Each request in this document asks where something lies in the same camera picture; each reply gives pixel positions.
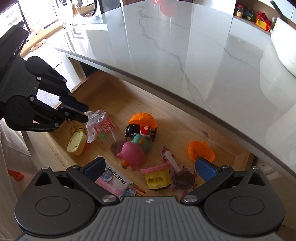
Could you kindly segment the pink Volcano card package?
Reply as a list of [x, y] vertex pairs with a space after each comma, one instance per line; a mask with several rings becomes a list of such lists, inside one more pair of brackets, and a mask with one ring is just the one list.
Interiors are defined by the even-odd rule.
[[105, 172], [95, 181], [97, 185], [114, 194], [120, 200], [125, 196], [146, 196], [145, 190], [130, 181], [108, 161], [105, 161], [105, 164]]

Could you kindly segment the orange pumpkin half shell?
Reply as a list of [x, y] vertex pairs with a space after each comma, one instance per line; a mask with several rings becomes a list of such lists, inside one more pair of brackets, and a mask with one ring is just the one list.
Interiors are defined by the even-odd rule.
[[209, 162], [215, 160], [214, 151], [208, 147], [205, 141], [191, 141], [188, 146], [188, 155], [193, 162], [198, 158], [204, 158]]

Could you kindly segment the red white snack packet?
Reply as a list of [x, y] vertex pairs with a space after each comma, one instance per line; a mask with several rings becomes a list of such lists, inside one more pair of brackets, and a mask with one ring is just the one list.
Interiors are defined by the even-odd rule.
[[99, 141], [113, 143], [115, 141], [116, 127], [105, 110], [87, 111], [86, 123], [88, 144]]

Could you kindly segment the black red doll figure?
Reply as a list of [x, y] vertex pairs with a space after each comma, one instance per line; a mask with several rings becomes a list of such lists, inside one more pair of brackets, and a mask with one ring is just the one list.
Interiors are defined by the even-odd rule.
[[157, 128], [153, 131], [150, 126], [141, 126], [131, 124], [126, 127], [125, 137], [134, 138], [137, 134], [154, 141], [156, 138]]

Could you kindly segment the orange pumpkin toy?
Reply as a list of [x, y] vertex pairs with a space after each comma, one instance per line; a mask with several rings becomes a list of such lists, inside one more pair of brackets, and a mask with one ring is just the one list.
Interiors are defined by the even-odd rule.
[[157, 128], [157, 122], [154, 117], [149, 113], [136, 113], [134, 114], [128, 122], [129, 125], [141, 125], [150, 126], [154, 131]]

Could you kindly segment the swirl lollipop in wrapper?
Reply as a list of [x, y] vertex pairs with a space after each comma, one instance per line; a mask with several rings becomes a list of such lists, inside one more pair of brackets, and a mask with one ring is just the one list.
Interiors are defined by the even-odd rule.
[[162, 149], [165, 163], [170, 163], [171, 191], [176, 196], [185, 196], [197, 188], [198, 175], [192, 168], [182, 165], [169, 148]]

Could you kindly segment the pink teal plush toy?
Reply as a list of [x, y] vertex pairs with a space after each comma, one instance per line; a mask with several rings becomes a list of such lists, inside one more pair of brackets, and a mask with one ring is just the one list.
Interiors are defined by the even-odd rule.
[[121, 159], [121, 166], [124, 169], [130, 167], [133, 171], [142, 165], [147, 159], [147, 153], [151, 149], [151, 144], [146, 137], [136, 134], [136, 136], [128, 142], [125, 142], [121, 151], [116, 155]]

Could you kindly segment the pink yellow toy cup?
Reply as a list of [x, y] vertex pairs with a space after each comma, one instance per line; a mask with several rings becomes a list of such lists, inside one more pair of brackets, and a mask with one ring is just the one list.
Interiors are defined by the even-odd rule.
[[144, 174], [149, 190], [160, 190], [168, 188], [171, 185], [170, 163], [153, 166], [151, 168], [141, 169]]

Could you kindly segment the wooden drawer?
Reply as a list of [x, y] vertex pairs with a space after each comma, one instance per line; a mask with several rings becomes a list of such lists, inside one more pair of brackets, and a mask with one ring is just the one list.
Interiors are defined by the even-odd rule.
[[47, 141], [66, 166], [84, 166], [98, 156], [137, 185], [137, 196], [184, 196], [174, 181], [195, 189], [203, 180], [195, 158], [248, 170], [253, 154], [207, 124], [132, 84], [97, 71], [74, 91], [88, 105], [85, 120], [69, 119]]

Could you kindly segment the washing machine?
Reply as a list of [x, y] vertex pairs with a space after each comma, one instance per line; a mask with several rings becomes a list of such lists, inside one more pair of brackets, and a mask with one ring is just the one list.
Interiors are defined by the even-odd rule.
[[71, 25], [102, 24], [103, 17], [99, 2], [95, 0], [76, 0], [72, 3]]

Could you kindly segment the red trash can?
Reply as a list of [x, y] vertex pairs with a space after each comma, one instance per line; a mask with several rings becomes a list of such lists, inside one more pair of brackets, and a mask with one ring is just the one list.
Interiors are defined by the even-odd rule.
[[174, 0], [152, 0], [153, 4], [159, 5], [161, 13], [169, 17], [176, 15], [178, 12], [176, 2]]

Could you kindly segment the white tub container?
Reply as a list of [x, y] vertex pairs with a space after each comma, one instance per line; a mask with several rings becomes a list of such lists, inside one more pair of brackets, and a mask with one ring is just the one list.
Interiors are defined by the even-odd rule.
[[277, 18], [271, 33], [271, 41], [282, 65], [295, 76], [295, 29]]

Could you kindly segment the red yellow toy truck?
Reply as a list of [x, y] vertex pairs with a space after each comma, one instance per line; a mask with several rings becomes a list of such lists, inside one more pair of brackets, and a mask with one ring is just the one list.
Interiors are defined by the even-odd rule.
[[255, 24], [266, 32], [269, 32], [272, 26], [272, 22], [267, 18], [266, 14], [260, 11], [256, 12]]

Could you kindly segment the small spice jar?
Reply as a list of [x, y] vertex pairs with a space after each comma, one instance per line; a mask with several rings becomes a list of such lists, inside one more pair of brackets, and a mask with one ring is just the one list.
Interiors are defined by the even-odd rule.
[[243, 12], [244, 12], [244, 6], [241, 5], [241, 4], [238, 4], [236, 6], [236, 9], [235, 9], [235, 12], [234, 12], [234, 15], [238, 18], [243, 18]]

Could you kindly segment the dark green toy car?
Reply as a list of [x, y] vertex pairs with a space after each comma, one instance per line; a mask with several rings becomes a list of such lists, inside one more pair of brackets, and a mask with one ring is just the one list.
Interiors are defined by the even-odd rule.
[[245, 8], [243, 11], [243, 18], [250, 22], [254, 22], [256, 18], [256, 12], [252, 10], [251, 8]]

